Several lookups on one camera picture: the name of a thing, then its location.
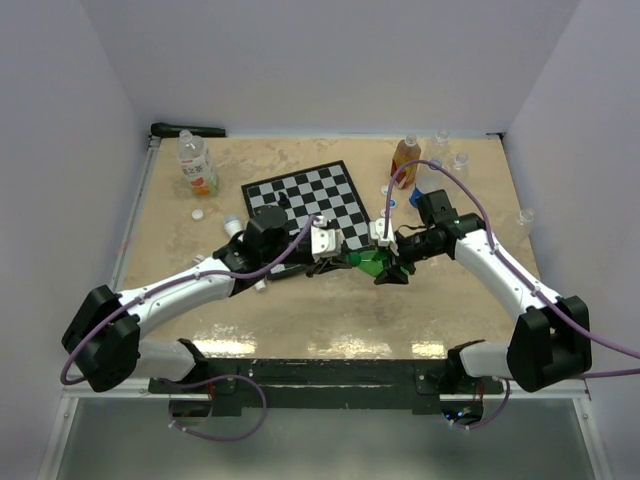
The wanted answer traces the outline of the orange label tea bottle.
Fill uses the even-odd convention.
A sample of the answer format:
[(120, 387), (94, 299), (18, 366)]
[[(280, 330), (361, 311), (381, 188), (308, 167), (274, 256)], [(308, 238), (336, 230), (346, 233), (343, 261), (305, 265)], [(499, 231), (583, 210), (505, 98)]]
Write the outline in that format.
[(217, 194), (218, 175), (208, 144), (201, 136), (182, 130), (178, 137), (177, 160), (194, 194)]

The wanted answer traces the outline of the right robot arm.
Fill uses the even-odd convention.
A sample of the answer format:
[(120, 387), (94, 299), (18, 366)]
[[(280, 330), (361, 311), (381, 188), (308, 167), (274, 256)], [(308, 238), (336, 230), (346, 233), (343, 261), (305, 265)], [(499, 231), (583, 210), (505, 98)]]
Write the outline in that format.
[(589, 311), (579, 297), (564, 298), (523, 270), (486, 222), (475, 213), (458, 214), (445, 191), (421, 197), (418, 211), (424, 228), (409, 236), (384, 218), (370, 223), (370, 240), (386, 255), (376, 284), (405, 285), (417, 262), (447, 255), (472, 273), (515, 322), (507, 343), (476, 340), (450, 349), (442, 385), (466, 393), (481, 377), (498, 377), (536, 392), (591, 368)]

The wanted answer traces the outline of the green plastic bottle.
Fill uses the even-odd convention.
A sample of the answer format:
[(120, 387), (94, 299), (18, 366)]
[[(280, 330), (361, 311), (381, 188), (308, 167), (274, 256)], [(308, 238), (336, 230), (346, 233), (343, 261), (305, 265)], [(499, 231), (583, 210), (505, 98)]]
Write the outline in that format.
[(361, 257), (360, 265), (354, 268), (358, 268), (373, 278), (380, 273), (382, 262), (392, 259), (392, 255), (386, 250), (365, 249), (353, 252), (357, 252)]

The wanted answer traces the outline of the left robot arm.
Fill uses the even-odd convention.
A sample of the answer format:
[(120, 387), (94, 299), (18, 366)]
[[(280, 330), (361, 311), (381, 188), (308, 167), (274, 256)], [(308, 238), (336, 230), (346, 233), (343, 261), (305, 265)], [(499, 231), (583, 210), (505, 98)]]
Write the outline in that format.
[(311, 216), (293, 235), (286, 212), (267, 206), (245, 226), (233, 220), (225, 228), (229, 241), (183, 272), (120, 292), (106, 285), (92, 289), (61, 340), (68, 354), (62, 384), (88, 382), (100, 393), (129, 378), (152, 378), (196, 392), (207, 380), (202, 354), (188, 340), (151, 340), (151, 332), (252, 288), (277, 265), (299, 264), (313, 272), (349, 265), (342, 231), (324, 216)]

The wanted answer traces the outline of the green bottle cap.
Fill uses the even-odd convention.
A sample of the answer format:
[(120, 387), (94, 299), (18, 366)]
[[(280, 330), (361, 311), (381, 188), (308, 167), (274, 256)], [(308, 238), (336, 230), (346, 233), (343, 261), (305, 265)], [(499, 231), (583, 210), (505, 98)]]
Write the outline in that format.
[(350, 252), (347, 255), (347, 260), (352, 267), (357, 267), (361, 263), (361, 257), (357, 252)]

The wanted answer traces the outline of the clear crushed plastic bottle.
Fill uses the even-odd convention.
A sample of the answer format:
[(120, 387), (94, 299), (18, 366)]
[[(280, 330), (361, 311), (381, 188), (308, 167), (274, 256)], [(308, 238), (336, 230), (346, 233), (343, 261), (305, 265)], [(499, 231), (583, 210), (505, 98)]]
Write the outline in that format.
[(512, 214), (504, 224), (503, 244), (514, 249), (529, 237), (535, 221), (535, 211), (527, 208)]

